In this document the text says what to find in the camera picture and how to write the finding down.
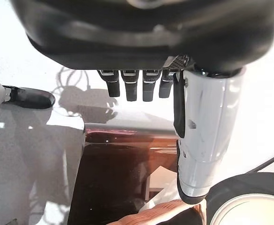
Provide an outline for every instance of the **dark glossy surface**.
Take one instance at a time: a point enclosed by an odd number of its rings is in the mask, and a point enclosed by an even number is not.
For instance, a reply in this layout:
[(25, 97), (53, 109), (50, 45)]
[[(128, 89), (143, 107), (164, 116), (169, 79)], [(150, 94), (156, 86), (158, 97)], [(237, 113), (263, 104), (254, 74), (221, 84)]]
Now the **dark glossy surface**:
[(106, 224), (137, 213), (160, 165), (176, 171), (174, 133), (86, 125), (68, 224)]

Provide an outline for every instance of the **metal mesh grille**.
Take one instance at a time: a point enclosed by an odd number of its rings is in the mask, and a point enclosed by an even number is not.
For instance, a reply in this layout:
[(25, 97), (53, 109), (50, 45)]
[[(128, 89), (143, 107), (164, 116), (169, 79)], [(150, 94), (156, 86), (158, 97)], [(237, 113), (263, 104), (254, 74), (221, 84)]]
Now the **metal mesh grille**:
[(179, 55), (176, 59), (170, 64), (167, 69), (185, 69), (187, 65), (187, 57), (185, 55)]

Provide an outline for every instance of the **white table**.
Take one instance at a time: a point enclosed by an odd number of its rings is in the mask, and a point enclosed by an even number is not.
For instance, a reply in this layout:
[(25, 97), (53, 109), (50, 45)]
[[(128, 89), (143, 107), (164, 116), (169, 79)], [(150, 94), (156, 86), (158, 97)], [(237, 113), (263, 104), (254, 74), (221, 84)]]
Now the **white table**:
[[(67, 221), (82, 152), (84, 122), (174, 130), (173, 100), (109, 98), (96, 71), (63, 68), (38, 53), (7, 0), (0, 0), (0, 82), (53, 91), (53, 110), (0, 108), (0, 225)], [(234, 134), (217, 179), (246, 172), (274, 156), (274, 46), (248, 66)]]

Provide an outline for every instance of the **robotic hand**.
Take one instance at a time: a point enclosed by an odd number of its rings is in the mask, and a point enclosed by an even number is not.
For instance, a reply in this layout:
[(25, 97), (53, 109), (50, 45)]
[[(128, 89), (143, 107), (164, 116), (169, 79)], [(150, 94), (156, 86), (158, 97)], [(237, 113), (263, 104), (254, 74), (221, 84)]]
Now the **robotic hand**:
[(0, 84), (0, 105), (5, 103), (30, 109), (47, 109), (52, 107), (54, 102), (55, 97), (47, 91)]
[[(274, 37), (273, 0), (11, 0), (32, 45), (72, 69), (96, 69), (117, 97), (144, 101), (174, 83), (178, 190), (199, 203), (226, 152), (244, 74)], [(5, 89), (0, 87), (0, 101)]]

